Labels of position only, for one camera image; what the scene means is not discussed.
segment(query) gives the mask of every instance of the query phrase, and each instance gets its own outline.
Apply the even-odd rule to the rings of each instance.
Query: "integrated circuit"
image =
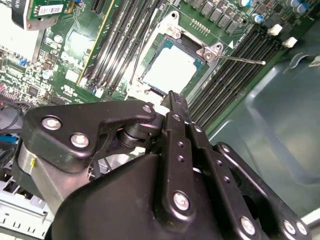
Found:
[[[206,2],[201,10],[201,13],[205,16],[208,16],[211,11],[214,9],[214,6],[210,2]]]
[[[256,8],[256,13],[257,14],[264,14],[266,11],[267,7],[264,4],[260,4],[257,8]]]
[[[233,34],[235,32],[235,30],[237,30],[237,28],[239,27],[239,24],[235,21],[233,21],[230,26],[226,29],[226,31],[229,34]]]
[[[31,95],[32,97],[36,97],[38,96],[39,90],[37,88],[35,88],[34,86],[29,86],[28,92],[29,95]]]
[[[199,9],[205,0],[194,0],[191,4],[195,9]]]
[[[224,15],[221,20],[218,22],[218,26],[222,29],[224,29],[228,23],[230,22],[230,17],[228,17],[227,15]]]
[[[282,11],[283,7],[278,3],[277,5],[275,5],[274,7],[274,11],[278,14]]]
[[[213,22],[216,22],[221,17],[221,15],[222,15],[222,11],[220,9],[216,8],[213,11],[213,13],[211,14],[210,20],[213,21]]]

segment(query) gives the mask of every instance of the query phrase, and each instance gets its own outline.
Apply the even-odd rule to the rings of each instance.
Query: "motherboard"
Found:
[[[160,104],[173,90],[210,131],[318,15],[313,0],[0,0],[0,95]]]

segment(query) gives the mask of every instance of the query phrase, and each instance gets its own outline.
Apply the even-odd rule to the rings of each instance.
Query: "electrolytic capacitor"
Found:
[[[251,4],[251,0],[239,0],[239,6],[244,8],[248,7]]]
[[[300,0],[287,0],[287,1],[286,1],[286,5],[287,5],[288,7],[292,7],[292,8],[298,7],[299,4],[300,4]]]
[[[254,13],[252,15],[252,20],[256,23],[256,24],[261,24],[264,21],[264,17],[261,16],[260,14]]]
[[[308,5],[301,3],[299,6],[295,7],[293,11],[297,14],[304,14],[307,11]]]

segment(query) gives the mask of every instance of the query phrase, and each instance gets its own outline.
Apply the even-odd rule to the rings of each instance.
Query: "capacitor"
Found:
[[[54,72],[52,70],[44,70],[42,72],[42,78],[45,80],[49,80],[54,76]]]
[[[244,8],[248,7],[251,4],[251,0],[239,0],[239,6]]]
[[[254,13],[254,14],[252,14],[252,20],[256,24],[261,24],[264,21],[264,17],[261,16],[260,14]]]
[[[53,40],[54,40],[56,43],[61,44],[61,43],[64,41],[64,38],[63,38],[62,36],[60,36],[60,35],[55,35],[55,36],[53,37]]]
[[[300,4],[300,0],[287,0],[287,1],[286,1],[286,5],[287,5],[288,7],[292,7],[292,8],[298,7],[299,4]]]
[[[304,14],[307,11],[308,5],[301,3],[299,6],[295,7],[293,11],[297,14]]]

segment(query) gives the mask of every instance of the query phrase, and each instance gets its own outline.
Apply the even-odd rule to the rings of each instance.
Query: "green circuit board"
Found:
[[[98,89],[100,93],[97,94],[97,89],[92,87],[92,81],[89,77],[87,79],[88,68],[92,67],[99,57],[102,44],[110,34],[112,24],[119,16],[123,2],[122,0],[106,1],[99,14],[92,10],[94,0],[80,2],[80,4],[74,3],[70,14],[62,15],[56,25],[44,31],[38,58],[34,62],[21,65],[21,59],[16,53],[0,47],[0,94],[35,105],[54,104],[57,99],[60,104],[77,104],[127,98],[130,68],[116,82],[113,91],[110,91],[107,85]],[[143,1],[136,5],[137,9],[142,3]],[[204,4],[207,3],[212,6],[209,12],[204,11]],[[263,16],[264,20],[274,18],[289,32],[301,28],[307,29],[313,23],[306,14],[297,18],[296,14],[286,7],[285,0],[253,0],[246,7],[240,7],[238,3],[237,0],[165,0],[158,6],[150,31],[172,11],[177,11],[179,26],[208,46],[217,42],[222,43],[223,54],[227,56],[238,47],[255,24],[252,19],[255,13]],[[218,18],[212,16],[213,10],[216,9],[221,12]],[[222,21],[223,17],[226,17],[227,23]],[[139,73],[146,69],[157,47],[157,42],[154,42],[149,53],[138,66]],[[131,64],[136,58],[135,52],[132,55]],[[222,65],[223,61],[220,60],[203,85]],[[207,65],[203,66],[191,78],[182,93],[187,96],[208,69]]]

